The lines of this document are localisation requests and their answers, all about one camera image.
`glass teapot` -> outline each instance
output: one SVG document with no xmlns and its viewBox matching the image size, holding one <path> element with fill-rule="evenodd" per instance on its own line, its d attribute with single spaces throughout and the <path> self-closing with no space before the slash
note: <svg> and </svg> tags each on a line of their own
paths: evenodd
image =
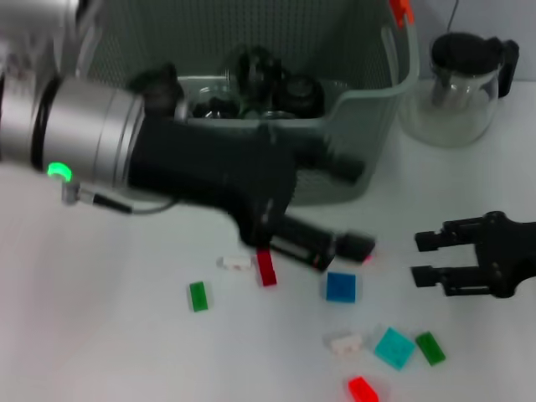
<svg viewBox="0 0 536 402">
<path fill-rule="evenodd" d="M 404 130 L 439 147 L 475 141 L 492 121 L 497 100 L 508 94 L 518 63 L 513 41 L 447 33 L 432 45 L 433 82 L 417 85 L 399 109 Z"/>
</svg>

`green indicator light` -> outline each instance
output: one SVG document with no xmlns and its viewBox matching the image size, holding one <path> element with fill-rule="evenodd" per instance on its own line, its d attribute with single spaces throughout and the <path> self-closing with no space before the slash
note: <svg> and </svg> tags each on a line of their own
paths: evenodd
<svg viewBox="0 0 536 402">
<path fill-rule="evenodd" d="M 67 183 L 73 178 L 73 173 L 70 168 L 64 163 L 52 162 L 49 164 L 49 170 L 47 174 L 52 176 L 61 176 Z"/>
</svg>

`tabletop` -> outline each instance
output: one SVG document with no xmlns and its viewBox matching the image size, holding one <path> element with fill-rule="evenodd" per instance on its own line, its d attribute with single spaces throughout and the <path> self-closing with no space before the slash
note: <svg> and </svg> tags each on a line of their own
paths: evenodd
<svg viewBox="0 0 536 402">
<path fill-rule="evenodd" d="M 10 402 L 347 402 L 364 376 L 382 402 L 521 402 L 536 384 L 536 284 L 515 297 L 445 297 L 415 287 L 413 265 L 474 265 L 470 246 L 418 253 L 420 231 L 502 210 L 536 221 L 536 83 L 518 83 L 479 141 L 426 146 L 394 124 L 368 192 L 348 204 L 293 208 L 298 217 L 376 236 L 358 301 L 323 297 L 325 276 L 274 255 L 278 284 L 218 268 L 248 255 L 230 218 L 181 206 L 123 217 L 61 205 L 59 186 L 0 169 L 0 395 Z M 194 313 L 188 284 L 207 284 Z M 396 371 L 374 356 L 387 327 L 431 331 L 446 361 L 415 352 Z M 358 333 L 334 356 L 327 341 Z"/>
</svg>

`gray basket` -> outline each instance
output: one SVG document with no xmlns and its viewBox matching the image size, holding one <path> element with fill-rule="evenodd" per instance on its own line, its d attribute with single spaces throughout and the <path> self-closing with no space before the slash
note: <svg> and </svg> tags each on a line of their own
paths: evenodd
<svg viewBox="0 0 536 402">
<path fill-rule="evenodd" d="M 261 45 L 291 71 L 317 77 L 327 114 L 271 121 L 292 134 L 326 137 L 335 152 L 366 163 L 355 187 L 324 173 L 300 173 L 295 202 L 346 201 L 369 185 L 400 96 L 417 80 L 415 28 L 399 28 L 389 0 L 110 0 L 90 78 L 124 86 L 142 70 L 173 62 L 189 91 L 223 80 L 221 66 L 241 45 Z M 248 131 L 258 121 L 191 119 Z"/>
</svg>

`teapot lid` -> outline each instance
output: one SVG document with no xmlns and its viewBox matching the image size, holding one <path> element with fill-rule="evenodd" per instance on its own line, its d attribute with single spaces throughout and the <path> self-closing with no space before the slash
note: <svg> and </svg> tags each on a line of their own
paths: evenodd
<svg viewBox="0 0 536 402">
<path fill-rule="evenodd" d="M 503 63 L 504 47 L 497 38 L 447 33 L 435 40 L 431 58 L 436 66 L 444 70 L 462 75 L 486 75 Z"/>
</svg>

